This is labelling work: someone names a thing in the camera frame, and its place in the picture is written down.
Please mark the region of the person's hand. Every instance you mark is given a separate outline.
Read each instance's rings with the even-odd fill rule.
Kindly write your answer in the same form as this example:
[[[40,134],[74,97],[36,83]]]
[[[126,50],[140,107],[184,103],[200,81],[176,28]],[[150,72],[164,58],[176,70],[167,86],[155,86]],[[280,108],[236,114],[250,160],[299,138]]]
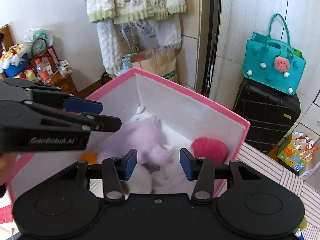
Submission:
[[[0,157],[0,185],[4,185],[16,161],[17,153],[3,153]]]

